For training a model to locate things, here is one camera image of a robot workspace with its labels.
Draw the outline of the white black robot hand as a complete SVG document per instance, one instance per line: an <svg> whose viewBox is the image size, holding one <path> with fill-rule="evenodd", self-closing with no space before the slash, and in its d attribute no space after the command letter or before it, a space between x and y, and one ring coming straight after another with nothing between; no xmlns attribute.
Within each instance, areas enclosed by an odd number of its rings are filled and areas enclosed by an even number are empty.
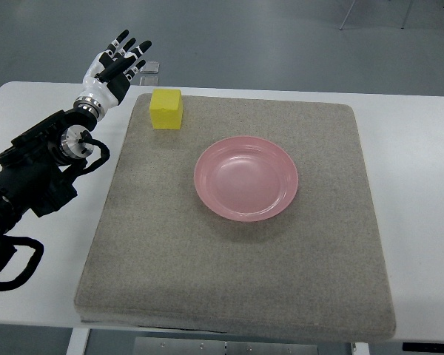
<svg viewBox="0 0 444 355"><path fill-rule="evenodd" d="M129 31L124 30L97 54L84 74L83 90L74 102L74 107L88 109L98 121L121 104L131 80L146 63L144 53L152 46L150 40L136 44L136 39L128 35Z"/></svg>

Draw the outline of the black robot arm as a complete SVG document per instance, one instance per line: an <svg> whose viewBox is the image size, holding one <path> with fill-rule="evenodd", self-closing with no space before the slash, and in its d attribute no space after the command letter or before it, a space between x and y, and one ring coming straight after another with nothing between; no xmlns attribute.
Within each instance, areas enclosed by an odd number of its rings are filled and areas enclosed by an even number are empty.
<svg viewBox="0 0 444 355"><path fill-rule="evenodd" d="M83 128L78 143L91 143L97 123L96 115L83 108L60 110L11 141L12 146L0 154L0 236L28 210L37 217L57 212L77 196L75 179L108 160L105 149L102 159L88 165L84 155L62 143L73 126Z"/></svg>

